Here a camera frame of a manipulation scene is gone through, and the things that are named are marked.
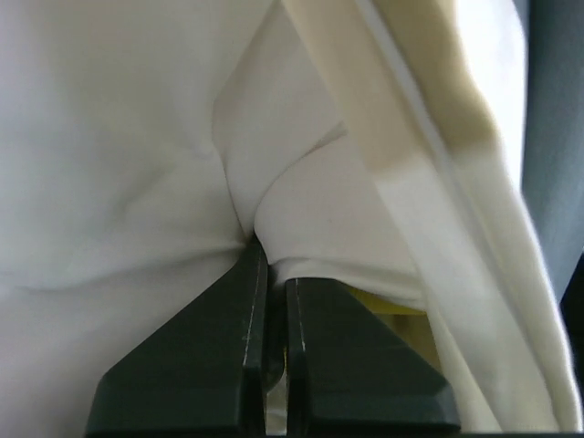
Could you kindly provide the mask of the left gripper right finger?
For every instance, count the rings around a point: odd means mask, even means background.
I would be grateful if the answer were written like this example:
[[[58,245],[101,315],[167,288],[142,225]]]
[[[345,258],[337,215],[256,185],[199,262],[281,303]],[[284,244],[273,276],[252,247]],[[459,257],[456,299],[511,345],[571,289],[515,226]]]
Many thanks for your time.
[[[447,379],[340,282],[289,280],[287,432],[299,437],[450,437]]]

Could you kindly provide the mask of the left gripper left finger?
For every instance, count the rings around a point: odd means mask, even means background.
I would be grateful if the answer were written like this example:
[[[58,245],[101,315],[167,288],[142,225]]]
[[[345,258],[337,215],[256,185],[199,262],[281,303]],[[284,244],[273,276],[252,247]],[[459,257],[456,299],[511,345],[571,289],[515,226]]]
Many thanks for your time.
[[[87,437],[246,437],[266,432],[268,265],[235,265],[101,378]]]

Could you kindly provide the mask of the white pillow yellow edge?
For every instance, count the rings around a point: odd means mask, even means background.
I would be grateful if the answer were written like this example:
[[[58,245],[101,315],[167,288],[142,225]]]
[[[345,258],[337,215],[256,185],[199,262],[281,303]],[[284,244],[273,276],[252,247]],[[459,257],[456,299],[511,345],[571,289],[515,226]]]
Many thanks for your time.
[[[277,1],[1,4],[1,434],[101,376],[258,235],[279,281],[422,287]]]

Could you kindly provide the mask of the beige blue patchwork pillowcase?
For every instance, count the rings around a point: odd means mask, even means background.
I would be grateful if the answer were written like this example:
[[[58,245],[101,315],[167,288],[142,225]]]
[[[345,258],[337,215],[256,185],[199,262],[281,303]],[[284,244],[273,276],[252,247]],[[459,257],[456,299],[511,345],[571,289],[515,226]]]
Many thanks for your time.
[[[463,427],[579,432],[566,331],[519,190],[526,45],[509,1],[288,1],[407,245]]]

